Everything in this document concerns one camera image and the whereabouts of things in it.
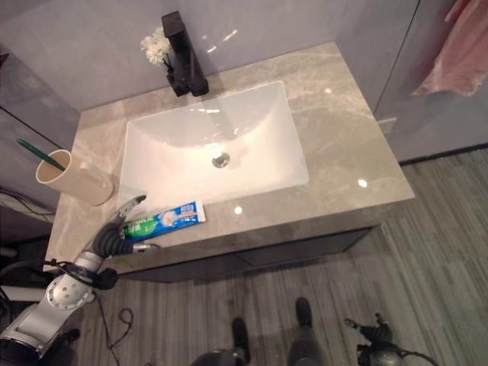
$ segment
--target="pink towel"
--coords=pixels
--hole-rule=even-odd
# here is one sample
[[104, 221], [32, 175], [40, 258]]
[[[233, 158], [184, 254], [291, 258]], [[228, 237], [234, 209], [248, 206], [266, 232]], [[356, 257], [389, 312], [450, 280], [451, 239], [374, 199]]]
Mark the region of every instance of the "pink towel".
[[445, 21], [456, 23], [413, 95], [445, 90], [469, 97], [488, 74], [488, 0], [457, 0]]

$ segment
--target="electrical cord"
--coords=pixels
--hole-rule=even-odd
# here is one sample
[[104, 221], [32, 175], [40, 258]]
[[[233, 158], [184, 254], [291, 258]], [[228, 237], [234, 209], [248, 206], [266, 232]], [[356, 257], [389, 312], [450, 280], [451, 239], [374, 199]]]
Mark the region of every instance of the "electrical cord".
[[[18, 202], [19, 204], [21, 204], [23, 207], [25, 207], [27, 209], [27, 211], [20, 211], [18, 207], [12, 207], [10, 204], [8, 204], [7, 201], [0, 201], [1, 205], [8, 207], [12, 210], [16, 210], [17, 212], [22, 212], [23, 214], [31, 213], [35, 216], [39, 216], [38, 218], [42, 218], [42, 220], [50, 222], [50, 223], [52, 223], [52, 219], [53, 219], [52, 217], [54, 215], [56, 215], [55, 213], [49, 212], [48, 210], [43, 209], [42, 207], [38, 207], [37, 204], [35, 204], [34, 202], [31, 202], [28, 198], [26, 198], [20, 194], [14, 194], [14, 193], [11, 193], [9, 191], [6, 191], [5, 189], [0, 188], [0, 197], [2, 197], [2, 195], [7, 196], [9, 198], [12, 198], [13, 200], [15, 200], [16, 202]], [[33, 209], [29, 204], [32, 204], [33, 206], [38, 207], [41, 210], [45, 210], [46, 212], [39, 212], [39, 211]]]
[[416, 356], [416, 357], [419, 357], [419, 358], [423, 358], [424, 360], [430, 362], [434, 366], [439, 366], [439, 364], [434, 360], [434, 358], [432, 358], [432, 357], [430, 357], [428, 355], [424, 355], [423, 353], [413, 352], [413, 351], [407, 351], [405, 349], [400, 349], [400, 351], [402, 352], [402, 354], [400, 356], [401, 358], [405, 358], [406, 356]]
[[[122, 310], [119, 311], [119, 320], [126, 324], [127, 325], [127, 329], [125, 330], [124, 334], [122, 334], [119, 339], [117, 339], [115, 342], [111, 342], [111, 337], [110, 337], [110, 332], [108, 330], [108, 324], [107, 324], [107, 318], [105, 316], [105, 312], [104, 312], [104, 307], [102, 306], [101, 304], [101, 299], [100, 297], [98, 296], [98, 294], [96, 294], [94, 292], [94, 295], [95, 295], [95, 299], [97, 300], [97, 304], [98, 304], [98, 308], [100, 309], [100, 315], [101, 315], [101, 319], [103, 320], [103, 324], [104, 324], [104, 329], [105, 329], [105, 345], [107, 346], [107, 349], [110, 350], [114, 360], [115, 360], [115, 364], [117, 366], [120, 366], [120, 362], [117, 358], [117, 356], [115, 355], [115, 351], [114, 351], [114, 347], [116, 345], [119, 345], [123, 340], [124, 338], [129, 334], [129, 331], [132, 329], [132, 324], [133, 324], [133, 319], [134, 319], [134, 314], [132, 312], [131, 309], [129, 309], [128, 307], [124, 307]], [[129, 319], [124, 319], [124, 314], [127, 313], [129, 314]]]
[[420, 352], [414, 352], [414, 351], [407, 351], [406, 349], [401, 349], [401, 348], [382, 348], [382, 350], [384, 351], [393, 351], [395, 353], [397, 353], [401, 358], [405, 358], [406, 356], [415, 356], [415, 357], [419, 357], [419, 358], [423, 358], [424, 360], [430, 362], [433, 366], [439, 366], [439, 364], [437, 363], [437, 361], [428, 356], [428, 355], [424, 355], [423, 353], [420, 353]]
[[[7, 274], [8, 272], [10, 272], [11, 270], [16, 269], [16, 268], [32, 267], [35, 265], [51, 265], [53, 267], [58, 268], [61, 272], [65, 273], [68, 276], [73, 277], [74, 279], [76, 279], [77, 281], [79, 281], [83, 284], [86, 284], [90, 287], [93, 285], [92, 283], [83, 280], [82, 278], [80, 278], [76, 274], [72, 273], [69, 269], [67, 269], [66, 268], [67, 264], [71, 264], [71, 262], [58, 262], [55, 259], [51, 259], [50, 261], [33, 260], [33, 261], [17, 262], [17, 263], [13, 263], [11, 265], [7, 265], [6, 267], [4, 267], [0, 271], [0, 280], [3, 278], [3, 276], [5, 276], [5, 274]], [[100, 309], [101, 319], [102, 319], [103, 324], [104, 324], [105, 341], [106, 341], [105, 344], [107, 346], [107, 349], [110, 350], [112, 356], [114, 357], [116, 365], [120, 366], [120, 362], [119, 362], [119, 360], [118, 360], [118, 358], [114, 352], [114, 347], [119, 345], [127, 337], [127, 335], [129, 334], [129, 331], [132, 329], [133, 319], [134, 319], [133, 311], [131, 309], [129, 309], [128, 307], [124, 307], [122, 310], [119, 311], [118, 318], [122, 323], [127, 325], [127, 329], [125, 330], [124, 334], [122, 334], [115, 342], [112, 343], [110, 332], [108, 330], [107, 318], [105, 316], [105, 312], [104, 312], [103, 305], [101, 303], [101, 299], [97, 293], [94, 292], [93, 294], [95, 295], [95, 299], [97, 300], [98, 308]], [[7, 294], [3, 291], [1, 286], [0, 286], [0, 297], [2, 298], [2, 300], [7, 305], [9, 316], [10, 316], [10, 322], [12, 322], [13, 321], [13, 310], [12, 310], [11, 301], [8, 298]]]
[[[23, 267], [34, 267], [35, 265], [51, 265], [53, 267], [58, 268], [60, 271], [63, 273], [66, 273], [69, 276], [74, 277], [77, 281], [83, 282], [86, 284], [86, 281], [83, 281], [81, 278], [76, 277], [75, 274], [69, 272], [66, 268], [64, 268], [64, 265], [68, 264], [69, 262], [58, 262], [55, 259], [51, 259], [50, 261], [44, 261], [44, 260], [33, 260], [33, 261], [22, 261], [22, 262], [17, 262], [17, 263], [12, 263], [11, 265], [7, 265], [2, 270], [0, 271], [0, 281], [3, 280], [3, 277], [10, 272], [13, 269], [16, 268], [23, 268]], [[0, 298], [2, 299], [2, 302], [5, 304], [5, 306], [8, 309], [9, 312], [9, 318], [10, 322], [13, 321], [14, 317], [14, 311], [13, 311], [13, 306], [12, 302], [8, 298], [8, 295], [3, 291], [2, 286], [0, 286]]]

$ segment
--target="dark cabinet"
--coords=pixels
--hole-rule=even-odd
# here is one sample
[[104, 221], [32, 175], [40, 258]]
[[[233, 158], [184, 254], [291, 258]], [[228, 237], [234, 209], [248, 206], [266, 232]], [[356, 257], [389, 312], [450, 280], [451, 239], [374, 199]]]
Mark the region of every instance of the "dark cabinet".
[[122, 274], [121, 277], [129, 280], [156, 282], [217, 278], [232, 272], [344, 252], [366, 235], [369, 230], [370, 228], [366, 228], [348, 231], [347, 233], [284, 242], [273, 246], [126, 273]]

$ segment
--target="toothbrush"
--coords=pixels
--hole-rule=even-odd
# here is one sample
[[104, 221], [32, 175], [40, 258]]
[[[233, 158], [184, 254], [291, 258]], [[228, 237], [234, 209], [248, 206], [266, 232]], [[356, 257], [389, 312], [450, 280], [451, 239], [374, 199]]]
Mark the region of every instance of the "toothbrush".
[[27, 141], [23, 139], [17, 139], [17, 142], [20, 143], [24, 148], [29, 150], [38, 158], [41, 158], [45, 162], [48, 162], [52, 166], [58, 168], [61, 172], [64, 172], [64, 167], [61, 164], [59, 164], [56, 160], [54, 160], [50, 156], [46, 155], [44, 152], [40, 151], [37, 147], [32, 146], [31, 144], [29, 144]]

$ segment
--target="wooden floor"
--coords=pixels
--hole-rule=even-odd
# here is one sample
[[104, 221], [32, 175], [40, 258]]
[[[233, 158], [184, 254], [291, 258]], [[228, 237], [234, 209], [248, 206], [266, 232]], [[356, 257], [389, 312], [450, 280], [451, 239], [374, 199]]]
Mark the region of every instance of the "wooden floor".
[[[382, 312], [403, 348], [444, 366], [488, 365], [488, 149], [403, 168], [416, 199], [340, 255], [220, 281], [120, 281], [102, 294], [114, 336], [121, 307], [134, 328], [115, 349], [121, 364], [188, 365], [231, 346], [230, 322], [249, 327], [252, 364], [284, 365], [296, 330], [294, 301], [307, 297], [327, 365], [354, 365], [361, 337], [343, 318]], [[96, 304], [79, 314], [72, 364], [113, 364]], [[407, 365], [425, 365], [411, 359]]]

